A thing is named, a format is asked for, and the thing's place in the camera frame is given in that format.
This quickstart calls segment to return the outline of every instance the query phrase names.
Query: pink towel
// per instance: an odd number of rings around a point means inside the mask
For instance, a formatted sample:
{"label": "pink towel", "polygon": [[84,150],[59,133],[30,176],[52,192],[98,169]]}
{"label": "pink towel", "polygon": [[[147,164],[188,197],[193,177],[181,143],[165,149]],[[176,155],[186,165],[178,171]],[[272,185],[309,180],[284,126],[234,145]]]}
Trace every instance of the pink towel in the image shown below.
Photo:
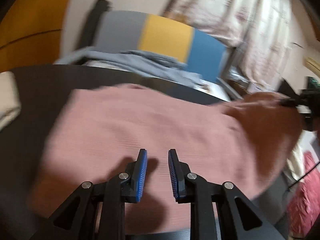
{"label": "pink towel", "polygon": [[83,181],[108,180],[145,148],[143,197],[126,204],[126,233],[188,228],[190,206],[173,197],[168,150],[207,181],[232,181],[253,198],[279,175],[302,130],[297,110],[279,98],[203,106],[132,84],[75,90],[46,143],[30,205],[48,217]]}

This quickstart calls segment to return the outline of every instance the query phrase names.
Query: black table surface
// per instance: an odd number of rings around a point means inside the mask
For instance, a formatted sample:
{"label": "black table surface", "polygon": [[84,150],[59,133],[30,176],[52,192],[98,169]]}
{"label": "black table surface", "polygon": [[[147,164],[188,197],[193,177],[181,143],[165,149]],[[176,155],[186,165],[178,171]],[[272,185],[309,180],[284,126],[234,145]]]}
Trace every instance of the black table surface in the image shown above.
{"label": "black table surface", "polygon": [[[0,131],[0,234],[4,236],[2,231],[5,230],[18,240],[28,239],[38,227],[25,204],[28,191],[36,177],[45,139],[73,89],[135,83],[198,104],[221,102],[219,98],[189,87],[120,70],[39,65],[11,71],[15,75],[22,108],[20,115]],[[284,212],[282,195],[286,187],[285,178],[279,176],[270,189],[254,201],[273,224]],[[169,239],[167,235],[158,237],[150,239]],[[170,239],[182,238],[172,235]]]}

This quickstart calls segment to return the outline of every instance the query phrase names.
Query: blue stripe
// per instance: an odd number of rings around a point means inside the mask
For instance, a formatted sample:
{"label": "blue stripe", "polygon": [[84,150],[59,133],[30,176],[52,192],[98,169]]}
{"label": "blue stripe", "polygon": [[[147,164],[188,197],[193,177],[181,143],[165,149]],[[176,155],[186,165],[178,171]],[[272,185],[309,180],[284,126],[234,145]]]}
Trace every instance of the blue stripe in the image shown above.
{"label": "blue stripe", "polygon": [[220,41],[195,29],[186,70],[199,73],[204,80],[215,83],[225,51],[226,47]]}

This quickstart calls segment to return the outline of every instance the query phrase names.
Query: chair backrest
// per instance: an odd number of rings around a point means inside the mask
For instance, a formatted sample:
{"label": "chair backrest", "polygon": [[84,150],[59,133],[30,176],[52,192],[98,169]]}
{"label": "chair backrest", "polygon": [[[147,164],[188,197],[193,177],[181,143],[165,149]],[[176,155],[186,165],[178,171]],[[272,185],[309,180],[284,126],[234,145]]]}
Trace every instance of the chair backrest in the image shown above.
{"label": "chair backrest", "polygon": [[93,41],[95,50],[119,53],[145,50],[187,63],[186,71],[216,82],[226,47],[215,38],[183,23],[133,11],[111,11],[101,16]]}

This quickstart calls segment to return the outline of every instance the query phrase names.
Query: wall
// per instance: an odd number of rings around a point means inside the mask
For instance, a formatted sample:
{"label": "wall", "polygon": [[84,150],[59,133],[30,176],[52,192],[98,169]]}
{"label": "wall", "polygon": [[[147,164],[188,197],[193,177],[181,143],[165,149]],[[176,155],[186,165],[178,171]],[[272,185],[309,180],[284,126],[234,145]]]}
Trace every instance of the wall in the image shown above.
{"label": "wall", "polygon": [[[303,48],[293,45],[293,42],[299,44]],[[292,44],[292,49],[289,52],[282,77],[286,79],[294,91],[298,93],[299,90],[305,87],[306,81],[304,77],[313,75],[313,72],[304,66],[308,44],[302,32],[302,28],[294,14],[292,15],[290,22],[289,45],[290,44]]]}
{"label": "wall", "polygon": [[313,58],[316,62],[320,64],[320,52],[318,50],[309,46],[306,54],[306,56]]}
{"label": "wall", "polygon": [[305,36],[305,39],[307,40],[307,43],[313,48],[316,48],[318,51],[320,51],[320,42],[316,39],[315,31],[310,21],[309,14],[305,10],[300,0],[291,0],[291,2],[292,11],[302,28],[302,32]]}

